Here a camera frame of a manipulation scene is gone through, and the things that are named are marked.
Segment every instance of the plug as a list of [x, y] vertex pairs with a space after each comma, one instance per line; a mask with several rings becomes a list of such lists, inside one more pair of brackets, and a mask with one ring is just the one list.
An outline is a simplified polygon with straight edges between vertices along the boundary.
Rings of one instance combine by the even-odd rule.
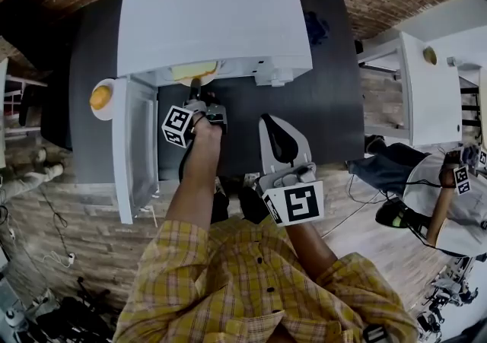
[[70, 252], [69, 253], [69, 258], [68, 258], [68, 264], [71, 266], [73, 263], [75, 263], [75, 253], [74, 252]]

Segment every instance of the dark gray table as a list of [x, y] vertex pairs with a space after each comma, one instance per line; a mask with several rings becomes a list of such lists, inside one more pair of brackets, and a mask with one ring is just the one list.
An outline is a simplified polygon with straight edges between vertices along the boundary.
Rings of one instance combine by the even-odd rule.
[[[351, 27], [343, 0], [301, 0], [328, 22], [328, 39], [311, 49], [313, 70], [284, 87], [257, 87], [252, 78], [222, 79], [208, 90], [226, 106], [228, 134], [223, 137], [219, 173], [261, 170], [258, 121], [271, 113], [303, 133], [317, 164], [363, 156], [364, 114]], [[111, 122], [91, 113], [93, 86], [116, 74], [116, 45], [121, 0], [103, 0], [86, 9], [72, 55], [70, 77], [71, 128], [75, 166], [81, 183], [113, 182]], [[171, 105], [180, 105], [187, 88], [159, 89], [159, 125]], [[177, 177], [184, 150], [168, 144], [159, 129], [160, 179]]]

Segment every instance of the plaid shirt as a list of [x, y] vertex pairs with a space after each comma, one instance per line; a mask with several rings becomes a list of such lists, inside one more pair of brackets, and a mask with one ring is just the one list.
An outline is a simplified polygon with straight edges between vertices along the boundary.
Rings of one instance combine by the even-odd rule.
[[205, 230], [165, 221], [139, 263], [114, 342], [266, 341], [281, 323], [298, 342], [359, 342], [380, 324], [417, 342], [414, 320], [369, 260], [353, 253], [316, 282], [270, 216]]

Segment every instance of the white plate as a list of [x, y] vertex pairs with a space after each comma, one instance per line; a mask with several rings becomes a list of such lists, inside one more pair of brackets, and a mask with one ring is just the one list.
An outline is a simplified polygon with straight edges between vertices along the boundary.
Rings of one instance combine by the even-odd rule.
[[93, 93], [97, 87], [101, 86], [102, 84], [108, 86], [110, 88], [110, 92], [112, 93], [110, 99], [108, 100], [107, 105], [105, 105], [100, 110], [96, 110], [90, 105], [91, 112], [93, 112], [94, 116], [102, 121], [108, 121], [113, 118], [113, 89], [115, 87], [115, 80], [112, 78], [103, 79], [102, 81], [98, 82], [97, 86], [93, 88], [91, 93]]
[[[220, 67], [221, 67], [221, 62], [217, 61], [215, 72], [213, 74], [204, 75], [200, 78], [201, 85], [205, 86], [206, 84], [209, 84], [211, 81], [213, 81], [215, 79], [215, 77], [218, 75], [218, 72], [220, 71]], [[181, 79], [181, 80], [176, 81], [176, 82], [179, 82], [180, 84], [183, 84], [185, 86], [191, 86], [192, 81], [193, 81], [192, 78], [187, 78], [187, 79]]]

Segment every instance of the wooden floor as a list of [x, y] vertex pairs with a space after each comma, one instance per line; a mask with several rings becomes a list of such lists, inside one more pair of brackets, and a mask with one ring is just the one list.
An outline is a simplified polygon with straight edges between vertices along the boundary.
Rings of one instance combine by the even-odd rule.
[[[400, 124], [400, 85], [393, 82], [385, 85], [382, 79], [368, 73], [364, 73], [362, 78], [366, 119]], [[24, 173], [31, 167], [31, 154], [41, 144], [35, 138], [9, 144], [7, 163], [16, 173]], [[12, 259], [5, 275], [26, 304], [46, 287], [59, 296], [74, 295], [76, 279], [82, 276], [86, 286], [93, 291], [110, 289], [108, 300], [112, 305], [122, 307], [135, 276], [138, 259], [157, 232], [154, 218], [151, 214], [143, 214], [135, 219], [132, 226], [122, 225], [116, 209], [114, 186], [77, 184], [72, 155], [52, 145], [45, 146], [48, 160], [60, 160], [66, 172], [7, 204], [8, 223], [16, 239], [10, 238], [6, 223], [0, 226], [0, 240]], [[424, 247], [408, 230], [376, 224], [374, 216], [381, 203], [364, 205], [352, 201], [346, 193], [350, 175], [340, 167], [328, 166], [318, 170], [325, 189], [326, 220], [317, 223], [317, 228], [338, 256], [358, 251], [371, 259], [409, 309], [449, 258]], [[152, 202], [158, 223], [162, 222], [176, 187], [176, 182], [161, 183], [161, 197]], [[352, 194], [357, 200], [367, 202], [377, 194], [377, 190], [355, 179]], [[52, 251], [65, 255], [46, 198], [68, 222], [66, 228], [61, 227], [58, 221], [56, 223], [68, 252], [76, 254], [71, 268], [64, 268], [49, 258], [43, 261], [43, 257]], [[378, 195], [373, 201], [382, 198]], [[230, 211], [238, 211], [236, 202], [232, 202]]]

